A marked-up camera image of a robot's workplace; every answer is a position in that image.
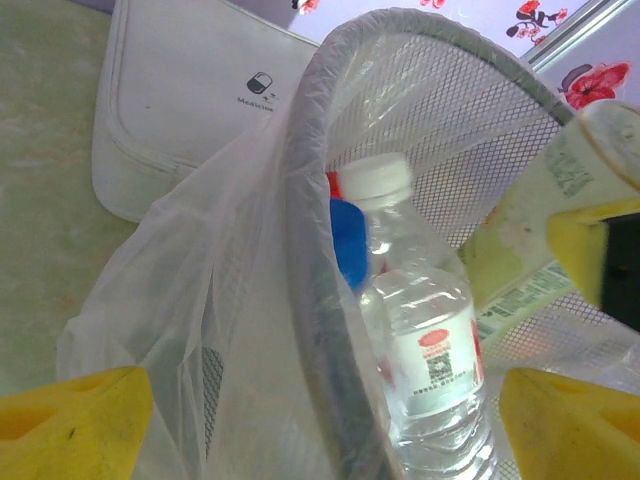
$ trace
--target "blue object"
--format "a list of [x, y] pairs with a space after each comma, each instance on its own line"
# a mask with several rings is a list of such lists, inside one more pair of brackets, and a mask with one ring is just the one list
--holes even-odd
[[359, 292], [369, 273], [367, 221], [355, 205], [332, 198], [329, 204], [333, 249], [340, 273], [354, 292]]

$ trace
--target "white plastic bag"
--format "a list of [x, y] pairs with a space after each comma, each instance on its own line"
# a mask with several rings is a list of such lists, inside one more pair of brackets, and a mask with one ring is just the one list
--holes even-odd
[[536, 312], [484, 351], [502, 480], [520, 479], [498, 411], [509, 369], [537, 368], [640, 395], [640, 336], [582, 304], [578, 294], [567, 295], [556, 307]]
[[327, 161], [404, 152], [416, 207], [459, 243], [571, 116], [516, 59], [442, 17], [345, 24], [264, 128], [152, 206], [63, 332], [60, 379], [148, 369], [138, 478], [399, 478], [335, 263]]

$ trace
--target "green floor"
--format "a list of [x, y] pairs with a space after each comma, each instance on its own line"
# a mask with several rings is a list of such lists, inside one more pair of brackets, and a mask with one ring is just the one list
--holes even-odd
[[52, 382], [56, 338], [134, 226], [91, 187], [110, 17], [0, 0], [0, 396]]

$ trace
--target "pink flower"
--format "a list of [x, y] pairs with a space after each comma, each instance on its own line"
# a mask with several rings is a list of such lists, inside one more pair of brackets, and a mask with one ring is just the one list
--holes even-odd
[[565, 92], [567, 102], [580, 110], [592, 102], [605, 98], [616, 98], [615, 88], [620, 87], [631, 65], [626, 62], [607, 66], [604, 63], [593, 67], [571, 83]]
[[447, 0], [420, 0], [420, 6], [426, 7], [431, 3], [433, 8], [442, 8]]
[[531, 13], [536, 10], [540, 6], [540, 2], [538, 0], [529, 0], [527, 3], [522, 5], [519, 9], [522, 13]]
[[306, 15], [318, 8], [320, 0], [294, 0], [300, 15]]
[[560, 11], [556, 14], [556, 25], [560, 25], [565, 18], [569, 15], [569, 10], [567, 8], [561, 8]]

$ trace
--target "yellow object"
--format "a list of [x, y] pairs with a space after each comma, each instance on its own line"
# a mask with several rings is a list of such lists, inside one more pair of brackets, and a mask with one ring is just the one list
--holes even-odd
[[138, 367], [0, 399], [0, 479], [129, 479], [153, 398]]
[[640, 197], [553, 215], [547, 243], [585, 300], [600, 306], [609, 228], [603, 220], [640, 212]]
[[640, 397], [517, 368], [500, 414], [523, 480], [640, 478]]

